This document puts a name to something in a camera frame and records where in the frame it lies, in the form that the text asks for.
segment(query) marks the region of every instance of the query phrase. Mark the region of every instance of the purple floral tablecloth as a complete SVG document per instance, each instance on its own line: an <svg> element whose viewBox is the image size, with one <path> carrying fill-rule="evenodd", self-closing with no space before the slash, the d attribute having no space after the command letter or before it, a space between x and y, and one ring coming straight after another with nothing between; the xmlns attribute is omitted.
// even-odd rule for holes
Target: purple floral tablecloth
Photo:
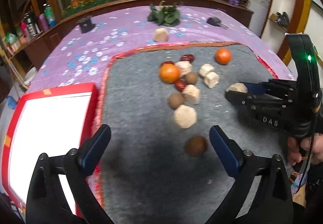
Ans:
<svg viewBox="0 0 323 224"><path fill-rule="evenodd" d="M149 12L148 6L140 6L93 17L96 27L86 34L76 26L46 59L28 92L87 82L95 82L99 89L112 56L158 45L153 41L158 26L147 22ZM224 12L192 6L181 7L180 12L180 24L167 27L169 43L236 41L248 46L280 79L294 80L290 70L266 43ZM212 16L220 18L229 28L207 24L207 18Z"/></svg>

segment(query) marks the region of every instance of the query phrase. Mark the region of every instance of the blue gripper pad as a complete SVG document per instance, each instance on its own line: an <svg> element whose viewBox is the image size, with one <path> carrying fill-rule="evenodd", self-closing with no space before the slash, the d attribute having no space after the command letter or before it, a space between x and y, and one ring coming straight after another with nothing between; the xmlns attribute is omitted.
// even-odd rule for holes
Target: blue gripper pad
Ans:
<svg viewBox="0 0 323 224"><path fill-rule="evenodd" d="M210 142L229 177L236 178L243 164L242 150L216 125L209 132Z"/></svg>
<svg viewBox="0 0 323 224"><path fill-rule="evenodd" d="M262 84L243 83L248 89L248 95L262 95L267 89Z"/></svg>
<svg viewBox="0 0 323 224"><path fill-rule="evenodd" d="M94 136L86 140L80 147L78 163L84 177L93 174L93 171L107 148L110 139L111 129L108 125L103 124Z"/></svg>

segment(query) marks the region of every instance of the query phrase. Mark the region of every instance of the orange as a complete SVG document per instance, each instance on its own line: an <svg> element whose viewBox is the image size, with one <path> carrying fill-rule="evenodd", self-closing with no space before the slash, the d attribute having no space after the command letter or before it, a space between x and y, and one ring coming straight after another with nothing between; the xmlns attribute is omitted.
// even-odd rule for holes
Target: orange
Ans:
<svg viewBox="0 0 323 224"><path fill-rule="evenodd" d="M159 77L162 82L172 84L180 78L180 70L173 64L164 64L159 68Z"/></svg>
<svg viewBox="0 0 323 224"><path fill-rule="evenodd" d="M220 48L214 55L214 59L222 65L228 64L231 61L231 58L231 52L226 48Z"/></svg>

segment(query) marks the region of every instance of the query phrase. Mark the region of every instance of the beige sponge cube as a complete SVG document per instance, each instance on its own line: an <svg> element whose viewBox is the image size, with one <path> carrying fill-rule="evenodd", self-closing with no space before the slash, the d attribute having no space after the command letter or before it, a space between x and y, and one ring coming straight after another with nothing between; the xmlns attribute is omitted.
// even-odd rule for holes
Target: beige sponge cube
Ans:
<svg viewBox="0 0 323 224"><path fill-rule="evenodd" d="M179 61L175 63L175 66L180 69L180 77L192 72L192 65L189 61Z"/></svg>
<svg viewBox="0 0 323 224"><path fill-rule="evenodd" d="M200 101L200 92L201 91L196 86L187 85L182 91L182 94L187 101L197 105Z"/></svg>
<svg viewBox="0 0 323 224"><path fill-rule="evenodd" d="M236 91L236 92L241 92L241 93L248 93L248 88L243 83L232 84L230 87L227 88L227 92L229 90Z"/></svg>
<svg viewBox="0 0 323 224"><path fill-rule="evenodd" d="M154 41L155 42L166 42L168 41L168 31L166 28L158 28L154 34Z"/></svg>
<svg viewBox="0 0 323 224"><path fill-rule="evenodd" d="M197 121L197 114L194 108L186 105L180 105L173 115L175 124L182 128L189 128Z"/></svg>
<svg viewBox="0 0 323 224"><path fill-rule="evenodd" d="M199 74L201 77L205 77L211 71L214 71L214 67L210 64L204 64L203 66L201 66Z"/></svg>
<svg viewBox="0 0 323 224"><path fill-rule="evenodd" d="M219 83L219 75L215 72L209 72L205 77L204 77L204 83L210 88L214 88L217 83Z"/></svg>

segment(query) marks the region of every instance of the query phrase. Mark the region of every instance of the human hand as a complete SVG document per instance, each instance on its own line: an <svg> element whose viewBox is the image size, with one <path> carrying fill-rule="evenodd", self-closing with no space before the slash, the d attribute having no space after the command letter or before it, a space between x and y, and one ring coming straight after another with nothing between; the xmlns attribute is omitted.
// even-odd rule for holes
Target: human hand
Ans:
<svg viewBox="0 0 323 224"><path fill-rule="evenodd" d="M311 137L305 138L301 141L301 148L308 151L310 146ZM299 144L293 137L289 137L287 141L288 145L288 162L294 166L296 163L301 162L302 155L299 152ZM323 162L323 134L316 134L313 142L313 157L311 163L314 165Z"/></svg>

